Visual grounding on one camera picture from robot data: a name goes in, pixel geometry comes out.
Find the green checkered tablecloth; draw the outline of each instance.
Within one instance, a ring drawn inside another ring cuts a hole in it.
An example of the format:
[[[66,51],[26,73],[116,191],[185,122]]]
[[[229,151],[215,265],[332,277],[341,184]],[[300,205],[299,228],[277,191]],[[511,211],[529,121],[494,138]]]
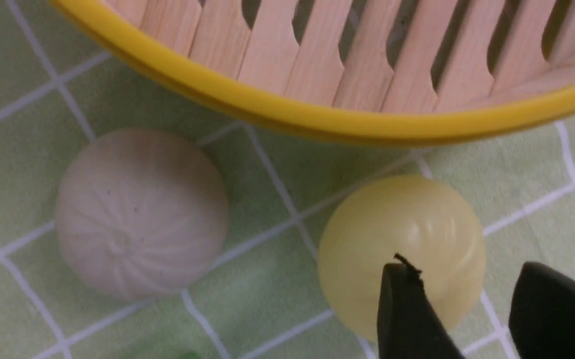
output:
[[[57,184],[89,141],[151,127],[197,141],[223,174],[232,229],[182,295],[126,305],[59,256]],[[479,304],[452,336],[470,359],[515,358],[506,329],[526,260],[575,279],[575,118],[426,151],[326,145],[253,129],[170,93],[75,30],[45,0],[0,0],[0,359],[374,359],[317,282],[317,243],[367,181],[420,173],[485,225]]]

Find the green fabric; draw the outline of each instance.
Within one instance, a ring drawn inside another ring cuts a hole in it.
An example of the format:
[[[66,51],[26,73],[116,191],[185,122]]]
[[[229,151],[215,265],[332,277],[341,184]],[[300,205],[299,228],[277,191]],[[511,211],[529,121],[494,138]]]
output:
[[[8,4],[68,74],[63,91],[51,87]],[[329,311],[312,250],[339,200],[384,175],[431,172],[487,228],[487,296],[451,333],[469,358],[513,350],[504,326],[524,261],[575,279],[575,187],[561,141],[568,135],[575,164],[575,116],[563,129],[436,148],[415,161],[407,151],[247,132],[105,57],[45,0],[0,0],[0,359],[373,358],[376,345]],[[221,171],[231,231],[219,266],[183,295],[120,303],[62,261],[52,210],[59,179],[89,142],[82,121],[95,136],[124,127],[181,134]]]

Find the bamboo steamer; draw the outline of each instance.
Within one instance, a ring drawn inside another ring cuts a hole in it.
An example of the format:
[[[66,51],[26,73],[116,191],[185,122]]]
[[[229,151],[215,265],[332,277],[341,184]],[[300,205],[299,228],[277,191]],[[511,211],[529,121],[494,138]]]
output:
[[[132,66],[243,120],[440,145],[575,112],[575,0],[52,0]]]

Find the yellow steamer rim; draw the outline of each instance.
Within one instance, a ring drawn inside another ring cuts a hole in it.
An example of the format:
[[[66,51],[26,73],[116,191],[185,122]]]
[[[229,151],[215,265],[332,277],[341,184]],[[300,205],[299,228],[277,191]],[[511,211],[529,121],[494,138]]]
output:
[[[175,53],[99,0],[51,0],[90,37],[137,71],[187,98],[255,125],[363,145],[461,143],[543,125],[575,113],[575,84],[497,107],[394,114],[347,111],[273,95]]]

